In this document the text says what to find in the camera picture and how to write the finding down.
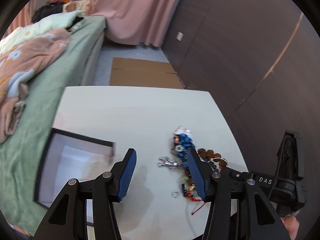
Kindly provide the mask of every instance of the metal screw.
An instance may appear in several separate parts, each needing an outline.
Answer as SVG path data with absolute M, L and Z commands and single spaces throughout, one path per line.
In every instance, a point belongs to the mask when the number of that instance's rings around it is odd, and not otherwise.
M 254 184 L 256 184 L 256 182 L 254 181 L 254 179 L 247 179 L 247 183 L 251 186 L 253 186 Z
M 217 172 L 215 171 L 214 173 L 212 173 L 212 177 L 214 177 L 215 179 L 218 179 L 221 177 L 221 173 L 220 172 Z
M 68 181 L 68 184 L 70 185 L 70 186 L 72 186 L 72 185 L 74 185 L 74 184 L 76 184 L 77 183 L 77 180 L 76 179 L 70 179 L 69 181 Z
M 110 178 L 112 176 L 112 173 L 110 171 L 106 171 L 105 173 L 102 174 L 102 177 L 104 178 Z

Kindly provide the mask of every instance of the jewelry pile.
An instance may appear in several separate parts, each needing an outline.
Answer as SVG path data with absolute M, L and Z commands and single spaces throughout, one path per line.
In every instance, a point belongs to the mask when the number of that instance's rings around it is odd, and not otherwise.
M 191 130 L 179 126 L 173 134 L 174 148 L 170 149 L 170 153 L 178 158 L 180 162 L 175 162 L 169 159 L 169 157 L 159 158 L 164 163 L 158 163 L 158 166 L 168 166 L 170 168 L 184 168 L 184 175 L 181 179 L 181 190 L 184 197 L 189 198 L 193 202 L 201 201 L 198 197 L 195 185 L 192 182 L 191 174 L 187 162 L 187 153 L 190 148 L 195 148 L 192 142 Z M 219 153 L 214 153 L 213 150 L 205 150 L 200 148 L 197 150 L 200 158 L 208 162 L 213 171 L 220 171 L 223 167 L 228 166 L 228 162 L 221 157 Z

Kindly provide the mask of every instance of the red string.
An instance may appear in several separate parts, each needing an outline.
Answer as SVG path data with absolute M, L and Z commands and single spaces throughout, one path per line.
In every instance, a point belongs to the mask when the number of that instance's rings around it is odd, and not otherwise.
M 200 208 L 202 208 L 204 205 L 205 205 L 205 203 L 203 203 L 203 204 L 201 205 L 201 207 L 199 207 L 196 211 L 191 212 L 191 215 L 193 216 L 193 215 L 194 215 Z

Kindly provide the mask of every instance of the gray floor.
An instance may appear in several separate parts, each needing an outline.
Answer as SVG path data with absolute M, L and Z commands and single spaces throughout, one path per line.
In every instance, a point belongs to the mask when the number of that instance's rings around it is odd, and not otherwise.
M 112 60 L 114 57 L 145 59 L 159 62 L 169 62 L 161 49 L 148 46 L 127 46 L 120 44 L 105 44 L 100 52 L 96 65 L 93 86 L 108 86 L 110 81 Z

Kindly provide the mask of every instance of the green bed sheet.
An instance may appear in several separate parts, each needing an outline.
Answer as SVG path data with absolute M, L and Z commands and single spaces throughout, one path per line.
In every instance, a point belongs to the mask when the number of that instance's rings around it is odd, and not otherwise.
M 34 235 L 46 209 L 33 202 L 38 164 L 66 86 L 78 86 L 92 47 L 106 27 L 103 16 L 85 17 L 66 51 L 29 82 L 26 108 L 16 133 L 0 144 L 0 209 Z

